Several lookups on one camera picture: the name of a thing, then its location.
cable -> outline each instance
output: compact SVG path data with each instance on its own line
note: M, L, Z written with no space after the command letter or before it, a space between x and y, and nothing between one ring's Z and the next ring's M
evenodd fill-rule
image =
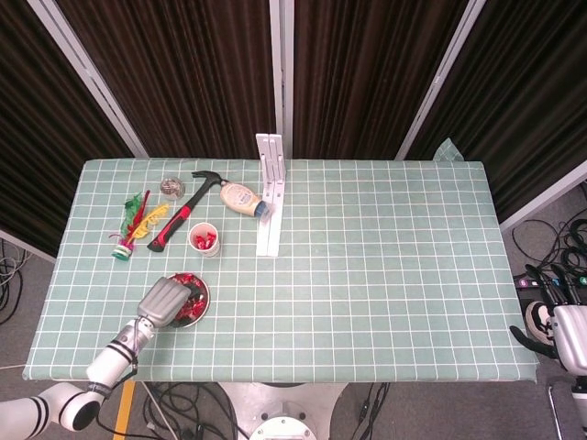
M183 417L190 422L190 425L195 424L196 432L199 430L207 431L220 438L221 440L228 440L228 438L211 423L205 423L200 419L200 413L197 408L197 401L201 395L201 391L206 392L212 397L212 399L220 408L221 412L226 416L231 424L232 439L238 439L238 432L241 432L246 438L249 438L247 433L242 430L237 422L234 408L230 403L230 399L226 395L226 392L220 387L226 396L228 410L226 405L218 399L216 393L214 393L208 386L201 383L192 382L177 382L177 383L151 383L147 385L152 392L152 399L145 399L143 402L143 420L146 424L152 423L156 427L169 431L170 429L178 433L179 436L183 437L182 424L178 417ZM193 397L187 397L179 392L179 387L188 388L190 390L189 395ZM154 403L159 404L161 413L153 411ZM159 418L164 417L168 419L168 423L162 423Z
M359 431L360 425L363 423L363 420L365 420L365 417L367 417L367 412L369 411L369 405L371 405L371 392L373 391L373 385L375 385L375 384L372 383L371 386L369 387L369 393L367 394L367 398L363 401L363 404L360 406L359 421L357 422L357 427L355 428L355 430L352 432L352 435L350 436L351 439L355 438L355 434L357 433L357 431Z
M570 224L569 235L575 242L577 248L579 248L581 252L587 253L587 243L585 243L585 238L583 238L582 234L587 235L587 219L585 218L580 218Z
M367 411L369 410L369 406L370 406L370 402L371 402L371 391L373 389L373 385L374 384L371 384L371 387L369 388L369 394L367 395L367 399L365 399L365 401L363 402L363 404L360 408L359 424L357 425L357 427L353 431L352 436L350 437L350 440L352 440L355 437L355 434L359 430L359 427L362 424L364 417L366 416ZM381 408L383 407L383 404L385 403L385 399L387 399L387 394L389 392L390 386L391 385L389 382L384 382L379 386L379 389L375 393L375 400L373 401L373 405L371 407L371 413L369 414L369 421L367 423L367 426L365 427L365 430L360 435L360 440L367 440L368 438L370 440L372 440L373 426L375 425L375 421L377 420L377 416L379 415L379 412L381 411Z
M585 187L583 185L585 185L585 181L582 181L579 184L579 188L581 188L581 191L583 191L583 195L585 196L585 200L587 200L587 191L585 191Z
M567 247L560 254L561 266L574 277L587 277L587 267L581 265L581 260L587 261L585 255L578 247Z
M587 212L587 208L581 209L577 214L572 216L569 220L567 220L564 223L561 223L559 225L559 230L557 230L556 227L554 227L549 222L545 222L544 220L530 219L530 220L526 220L525 222L522 223L522 225L526 224L526 223L538 223L541 225L545 225L545 226L548 226L548 228L554 233L555 238L552 243L552 246L550 247L550 251L543 258L535 258L535 257L529 255L527 252L525 252L522 249L522 247L520 246L520 244L518 243L518 241L515 238L515 231L519 226L512 229L512 233L511 233L512 240L514 241L514 244L517 247L517 249L525 257L527 257L528 259L531 259L533 261L536 261L538 263L538 264L535 264L534 266L536 266L539 270L545 270L546 266L549 266L551 263L556 262L557 259L559 258L559 255L561 254L561 252L570 245L569 244L570 232L567 233L566 235L565 235L565 232L569 229L569 224L575 218L577 218L579 215L582 215L585 212ZM514 275L514 280L517 281L521 278L524 278L525 276L526 276L525 273L520 273L518 275Z
M95 416L95 422L98 424L98 426L100 426L102 429L106 430L107 432L109 432L110 434L114 434L114 435L121 435L123 437L132 437L132 438L153 438L155 440L161 440L163 437L161 436L157 436L154 437L152 435L143 435L143 434L127 434L127 433L120 433L106 425L104 425L101 421L100 421L100 413L98 413Z
M20 369L20 368L26 367L26 366L27 366L27 364L22 364L22 365L8 365L6 367L0 367L0 370L3 370L3 369Z
M22 255L20 255L18 247L12 245L17 252L17 258L19 259L16 260L15 258L6 256L6 241L4 239L2 239L0 245L0 249L2 250L0 258L0 312L7 310L8 305L10 304L10 283L15 277L18 278L17 298L14 300L14 306L8 313L8 316L0 320L0 325L2 325L8 322L8 320L17 312L24 287L22 272L20 270L30 259L31 255L28 254L26 250L23 250Z
M157 410L159 411L159 414L161 415L161 418L163 419L163 421L165 422L165 424L167 425L167 428L169 429L169 431L172 433L173 438L175 440L179 440L179 438L177 438L177 435L175 434L175 432L172 430L172 427L169 425L169 422L167 421L167 418L165 418L165 414L163 414L163 411L161 410L161 407L159 406L159 404L157 403L157 401L155 400L155 398L153 397L153 394L150 392L149 387L145 384L145 382L140 382L143 386L143 388L145 389L145 391L147 392L147 394L149 395L150 399L153 401L153 403L155 404L155 408L157 408Z

floor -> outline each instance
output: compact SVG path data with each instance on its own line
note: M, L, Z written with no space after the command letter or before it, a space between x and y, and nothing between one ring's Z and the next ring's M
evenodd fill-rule
M580 188L576 188L547 206L534 218L549 221L556 227L559 222L567 221L585 207L585 195ZM519 226L515 236L527 254L539 256L539 259L548 253L554 238L552 232L539 223ZM515 247L509 234L504 236L504 242L512 272L520 273L524 264L530 261ZM28 261L23 268L25 288L21 304L15 316L0 326L0 402L35 395L52 385L52 382L48 381L22 380L21 367L6 368L20 366L27 359L52 269L49 262L40 258L33 257ZM532 298L533 295L533 292L522 293L525 298ZM583 438L570 396L570 381L569 375L566 375L554 361L542 357L537 370L537 383L394 383L377 419L372 438L556 438L546 395L546 387L550 382L555 383L554 398L559 411L563 438ZM194 396L194 389L188 387L186 385L183 392ZM351 384L343 391L332 416L331 439L350 440L368 389L369 384ZM116 423L120 392L121 390L115 392L101 412L103 423L111 427ZM213 389L212 392L218 398L222 398L218 389ZM230 438L227 418L217 409L211 396L202 392L200 394L198 407L201 420L215 424ZM137 386L127 427L129 433L151 434L146 429L141 415L145 397L146 392ZM213 437L212 434L205 435L205 439ZM82 434L64 431L53 424L39 438L97 440L109 439L112 435L95 423Z

black curtain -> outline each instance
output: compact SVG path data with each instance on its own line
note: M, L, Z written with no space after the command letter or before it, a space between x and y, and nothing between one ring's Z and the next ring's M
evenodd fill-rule
M587 2L490 0L408 153L451 137L501 221L587 160Z
M58 0L152 157L258 158L275 132L267 0Z
M393 159L466 5L295 2L294 156Z
M55 256L83 164L130 152L27 2L0 24L0 229Z

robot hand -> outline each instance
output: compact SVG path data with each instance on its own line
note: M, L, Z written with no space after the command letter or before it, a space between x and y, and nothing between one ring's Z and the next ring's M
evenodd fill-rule
M570 374L576 376L576 385L572 387L575 400L587 436L587 305L581 303L572 281L564 270L551 265L552 271L559 279L559 285L544 272L531 265L526 265L526 273L537 281L542 301L548 308L549 338L553 345L536 342L511 326L515 339L524 347L536 353L557 359Z
M13 440L42 433L49 422L70 431L81 431L100 412L102 402L117 384L137 372L137 355L154 336L154 329L168 325L190 295L190 289L160 278L138 305L138 317L129 321L86 370L86 391L62 382L39 396L0 402L3 438ZM118 380L128 366L132 370Z

mayonnaise bottle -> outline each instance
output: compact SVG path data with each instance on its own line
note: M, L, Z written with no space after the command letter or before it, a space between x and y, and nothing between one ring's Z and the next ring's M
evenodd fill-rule
M220 190L220 199L233 211L267 221L271 216L270 206L249 188L227 181Z

